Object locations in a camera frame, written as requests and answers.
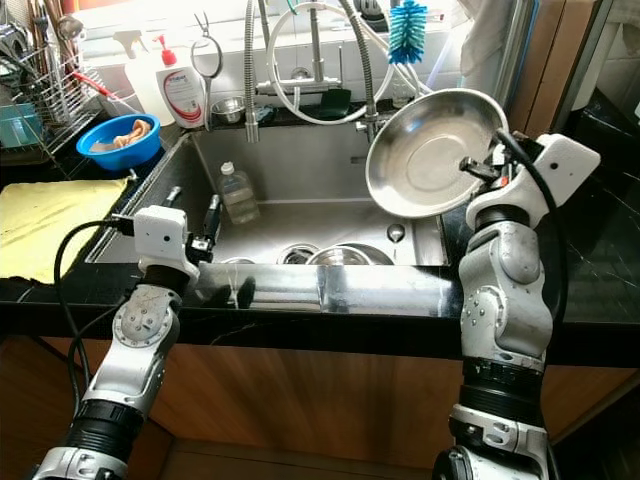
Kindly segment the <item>white spray bottle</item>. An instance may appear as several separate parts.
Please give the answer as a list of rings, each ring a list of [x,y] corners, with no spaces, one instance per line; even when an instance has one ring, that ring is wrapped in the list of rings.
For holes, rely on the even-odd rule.
[[[141,29],[118,29],[111,37],[123,47],[128,59],[124,61],[125,77],[131,84],[134,95],[140,101],[143,111],[155,115],[161,125],[172,125],[174,118],[166,108],[156,83],[156,70],[163,67],[143,40]]]

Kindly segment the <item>white soap pump bottle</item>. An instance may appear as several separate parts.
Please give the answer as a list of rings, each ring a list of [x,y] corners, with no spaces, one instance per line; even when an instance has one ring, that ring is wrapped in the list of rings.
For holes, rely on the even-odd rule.
[[[156,86],[174,122],[187,129],[205,128],[209,105],[204,77],[192,67],[191,60],[180,60],[166,45],[164,35],[155,37],[160,45],[161,67],[155,72]]]

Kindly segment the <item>teal plastic container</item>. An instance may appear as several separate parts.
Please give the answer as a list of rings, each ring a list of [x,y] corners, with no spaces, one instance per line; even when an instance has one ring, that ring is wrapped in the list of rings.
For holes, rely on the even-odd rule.
[[[32,102],[0,106],[0,143],[4,148],[38,145],[44,141],[44,122]]]

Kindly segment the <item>small steel cup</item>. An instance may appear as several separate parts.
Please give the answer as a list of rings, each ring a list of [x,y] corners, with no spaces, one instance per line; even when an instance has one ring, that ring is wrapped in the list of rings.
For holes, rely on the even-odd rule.
[[[212,102],[211,119],[219,125],[234,125],[244,120],[246,104],[241,96],[228,96]]]

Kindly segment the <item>round steel drain strainer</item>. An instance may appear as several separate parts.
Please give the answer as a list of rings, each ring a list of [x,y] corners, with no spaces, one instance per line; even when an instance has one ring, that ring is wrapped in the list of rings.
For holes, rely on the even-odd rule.
[[[296,243],[284,247],[276,257],[276,264],[280,265],[307,265],[319,252],[320,248],[315,244]]]

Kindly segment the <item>wooden cabinet front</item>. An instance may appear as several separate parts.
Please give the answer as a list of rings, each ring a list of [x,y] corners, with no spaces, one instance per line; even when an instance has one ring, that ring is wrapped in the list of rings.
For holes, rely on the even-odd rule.
[[[67,430],[67,339],[12,335],[0,352],[0,477],[23,480]],[[453,440],[462,362],[186,346],[134,444],[129,480],[424,477]],[[640,384],[635,367],[552,366],[541,406],[559,440]]]

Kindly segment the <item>blue bottle brush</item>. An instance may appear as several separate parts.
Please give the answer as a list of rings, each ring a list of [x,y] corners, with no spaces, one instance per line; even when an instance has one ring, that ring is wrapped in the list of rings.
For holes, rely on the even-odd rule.
[[[401,0],[388,12],[388,61],[393,65],[420,63],[428,38],[428,6]]]

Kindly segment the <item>chrome faucet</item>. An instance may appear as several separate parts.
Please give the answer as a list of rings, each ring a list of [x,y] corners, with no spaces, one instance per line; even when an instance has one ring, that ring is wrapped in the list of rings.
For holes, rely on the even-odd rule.
[[[294,73],[302,72],[303,64],[300,63],[293,70],[288,70],[291,76],[285,78],[280,77],[280,69],[276,65],[276,41],[278,41],[279,33],[283,31],[289,23],[292,22],[293,17],[297,17],[291,13],[289,8],[285,9],[280,17],[276,19],[274,26],[264,26],[264,38],[266,41],[266,68],[268,68],[269,79],[259,83],[259,87],[270,87],[275,96],[282,97],[285,108],[293,111],[294,114],[301,116],[300,106],[293,102],[293,97],[301,95],[310,95],[310,93],[324,93],[333,88],[340,88],[343,90],[343,79],[340,77],[325,76],[325,64],[323,58],[323,49],[321,49],[320,42],[320,28],[317,23],[317,13],[330,12],[339,15],[344,20],[347,20],[349,27],[351,27],[353,35],[356,38],[358,55],[362,64],[367,67],[369,64],[369,50],[370,46],[378,47],[381,52],[387,51],[385,41],[378,36],[378,32],[367,26],[364,18],[360,14],[357,14],[355,10],[347,12],[343,6],[333,5],[330,3],[303,3],[302,6],[306,6],[308,20],[310,20],[310,47],[312,60],[310,68],[306,69],[307,73],[310,73],[310,77],[294,77]],[[364,86],[366,87],[366,100],[375,101],[376,93],[375,88],[372,87],[371,69],[366,68],[364,70]]]

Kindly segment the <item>dark green sponge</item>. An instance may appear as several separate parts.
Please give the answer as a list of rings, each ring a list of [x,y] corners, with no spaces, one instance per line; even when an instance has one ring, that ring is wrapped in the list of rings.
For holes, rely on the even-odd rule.
[[[314,118],[325,122],[337,122],[351,114],[352,92],[333,88],[321,95],[320,104],[314,110]]]

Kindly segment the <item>stainless steel sink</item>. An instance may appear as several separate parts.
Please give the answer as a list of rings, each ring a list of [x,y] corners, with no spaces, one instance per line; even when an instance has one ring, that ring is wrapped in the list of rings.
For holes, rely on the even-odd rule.
[[[366,148],[360,134],[283,131],[257,143],[242,143],[229,131],[184,134],[132,180],[118,210],[166,204],[170,188],[179,186],[175,209],[186,212],[189,229],[201,230],[220,165],[230,161],[250,179],[260,218],[221,223],[212,262],[201,265],[188,306],[453,317],[456,285],[442,220],[381,210],[365,184]],[[371,244],[394,264],[276,264],[283,248],[296,243],[320,250]]]

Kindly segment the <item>wide steel plate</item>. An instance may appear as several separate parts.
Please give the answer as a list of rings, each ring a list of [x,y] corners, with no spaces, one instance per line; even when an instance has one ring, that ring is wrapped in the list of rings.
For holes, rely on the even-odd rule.
[[[481,180],[462,160],[488,156],[509,127],[488,93],[447,88],[422,96],[387,120],[367,151],[365,180],[375,204],[398,218],[429,218],[467,204]]]

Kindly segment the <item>beige orange rag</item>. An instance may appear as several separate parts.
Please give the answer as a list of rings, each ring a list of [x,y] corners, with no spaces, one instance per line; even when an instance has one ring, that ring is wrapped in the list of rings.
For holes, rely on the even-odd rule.
[[[143,137],[147,136],[151,129],[152,125],[150,122],[147,122],[147,120],[134,119],[129,131],[124,134],[116,134],[116,136],[111,137],[109,141],[104,140],[93,143],[90,147],[90,151],[97,154],[97,152],[119,150],[119,148],[127,147],[132,145],[132,143],[142,140]]]

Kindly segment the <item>yellow cloth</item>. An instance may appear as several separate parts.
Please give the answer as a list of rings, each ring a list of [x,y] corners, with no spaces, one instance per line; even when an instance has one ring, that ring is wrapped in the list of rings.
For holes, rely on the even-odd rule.
[[[0,276],[50,284],[56,252],[70,229],[102,220],[127,179],[14,183],[0,196]]]

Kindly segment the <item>steel ladle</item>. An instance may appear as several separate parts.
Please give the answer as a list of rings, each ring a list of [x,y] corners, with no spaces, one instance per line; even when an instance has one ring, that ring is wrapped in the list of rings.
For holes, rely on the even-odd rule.
[[[69,58],[77,58],[81,54],[78,41],[84,32],[84,24],[81,20],[74,18],[73,15],[61,15],[56,24],[56,31],[58,31],[58,40],[64,54]]]

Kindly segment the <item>blue plastic bowl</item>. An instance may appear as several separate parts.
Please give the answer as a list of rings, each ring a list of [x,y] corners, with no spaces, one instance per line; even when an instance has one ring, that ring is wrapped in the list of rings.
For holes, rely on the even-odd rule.
[[[90,151],[93,143],[104,140],[109,141],[116,134],[124,134],[129,131],[134,119],[145,119],[152,125],[151,131],[142,140],[127,147],[119,148],[119,150],[97,152],[97,154]],[[76,141],[76,150],[78,154],[95,161],[102,169],[109,170],[109,172],[131,169],[133,166],[147,163],[160,151],[161,146],[163,146],[159,137],[160,127],[160,120],[151,114],[114,116],[114,118],[97,124],[84,132]]]

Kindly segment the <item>clear plastic bottle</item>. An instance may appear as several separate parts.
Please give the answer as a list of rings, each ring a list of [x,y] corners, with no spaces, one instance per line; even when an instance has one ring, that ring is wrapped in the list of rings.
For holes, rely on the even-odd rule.
[[[259,202],[247,175],[239,172],[233,163],[220,165],[218,191],[225,209],[234,224],[242,225],[260,218]]]

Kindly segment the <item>red handled utensil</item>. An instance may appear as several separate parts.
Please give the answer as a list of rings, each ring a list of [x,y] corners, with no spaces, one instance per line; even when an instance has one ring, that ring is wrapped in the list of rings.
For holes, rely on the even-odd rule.
[[[87,86],[92,88],[93,91],[100,93],[100,95],[104,96],[105,99],[108,99],[109,101],[120,101],[119,97],[115,96],[114,92],[111,92],[108,88],[102,86],[102,84],[97,82],[96,79],[87,76],[86,73],[82,73],[81,70],[73,70],[72,76],[76,77],[79,82],[87,84]]]

